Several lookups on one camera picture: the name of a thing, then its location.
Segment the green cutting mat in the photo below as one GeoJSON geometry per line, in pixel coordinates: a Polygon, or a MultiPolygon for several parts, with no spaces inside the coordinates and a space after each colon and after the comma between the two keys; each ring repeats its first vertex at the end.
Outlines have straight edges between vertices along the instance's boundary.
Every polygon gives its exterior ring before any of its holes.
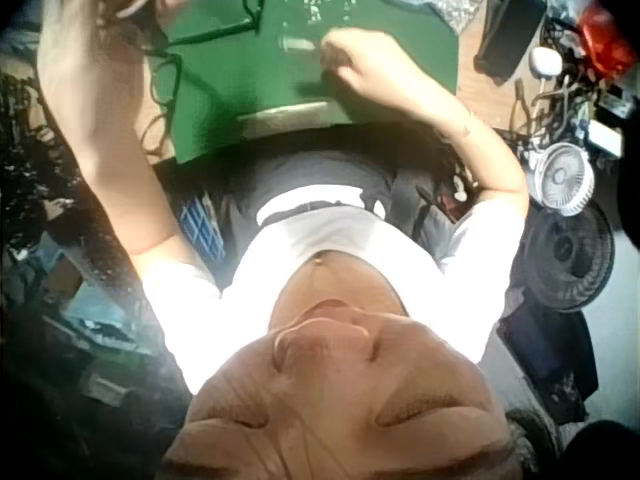
{"type": "MultiPolygon", "coordinates": [[[[241,0],[195,0],[167,33],[170,40],[182,38],[243,18],[241,0]]],[[[317,59],[286,54],[279,41],[283,35],[319,41],[337,26],[391,33],[424,70],[455,91],[458,39],[435,15],[383,0],[266,0],[258,35],[246,32],[170,49],[183,61],[171,132],[178,162],[240,140],[239,115],[327,99],[317,59]]],[[[160,95],[173,87],[175,74],[166,72],[154,77],[160,95]]],[[[350,121],[342,111],[333,116],[336,123],[350,121]]]]}

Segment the white t-shirt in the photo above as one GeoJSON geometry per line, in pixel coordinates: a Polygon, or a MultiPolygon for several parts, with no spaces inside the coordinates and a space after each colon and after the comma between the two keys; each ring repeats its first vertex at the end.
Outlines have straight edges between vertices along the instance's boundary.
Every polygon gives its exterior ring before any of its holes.
{"type": "Polygon", "coordinates": [[[177,263],[156,265],[143,284],[167,348],[194,394],[235,352],[267,333],[289,278],[323,250],[371,264],[412,319],[477,362],[502,313],[523,229],[523,218],[510,205],[482,202],[452,230],[447,253],[436,262],[366,210],[324,208],[264,228],[224,292],[208,273],[177,263]]]}

